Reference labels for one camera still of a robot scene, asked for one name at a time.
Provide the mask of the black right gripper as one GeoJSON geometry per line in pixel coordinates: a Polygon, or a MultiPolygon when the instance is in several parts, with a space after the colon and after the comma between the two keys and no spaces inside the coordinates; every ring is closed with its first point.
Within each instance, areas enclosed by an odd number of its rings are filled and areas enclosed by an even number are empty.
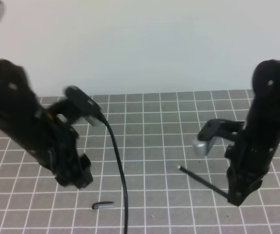
{"type": "Polygon", "coordinates": [[[261,187],[279,141],[278,134],[268,131],[238,132],[234,145],[226,151],[226,157],[230,159],[227,170],[228,203],[241,206],[251,193],[261,187]]]}

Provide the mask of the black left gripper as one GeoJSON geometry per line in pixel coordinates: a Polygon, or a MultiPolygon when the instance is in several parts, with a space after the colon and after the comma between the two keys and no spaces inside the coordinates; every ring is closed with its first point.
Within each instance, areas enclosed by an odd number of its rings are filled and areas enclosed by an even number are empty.
{"type": "Polygon", "coordinates": [[[91,161],[77,151],[77,131],[65,117],[38,117],[37,131],[44,147],[37,153],[41,166],[50,170],[59,185],[84,189],[93,182],[91,161]]]}

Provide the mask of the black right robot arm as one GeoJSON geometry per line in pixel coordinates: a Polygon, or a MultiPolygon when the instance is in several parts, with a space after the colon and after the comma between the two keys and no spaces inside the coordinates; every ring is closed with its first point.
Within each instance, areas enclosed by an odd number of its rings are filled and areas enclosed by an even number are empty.
{"type": "Polygon", "coordinates": [[[280,143],[280,60],[261,62],[252,77],[254,99],[225,156],[229,203],[240,206],[262,184],[280,143]]]}

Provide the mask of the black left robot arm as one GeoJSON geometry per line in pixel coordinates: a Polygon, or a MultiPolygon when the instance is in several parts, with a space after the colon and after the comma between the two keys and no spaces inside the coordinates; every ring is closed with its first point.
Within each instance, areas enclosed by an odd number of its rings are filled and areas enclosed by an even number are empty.
{"type": "Polygon", "coordinates": [[[68,99],[44,108],[20,66],[0,59],[0,130],[52,172],[63,187],[86,188],[93,181],[91,162],[77,151],[72,124],[82,113],[68,99]]]}

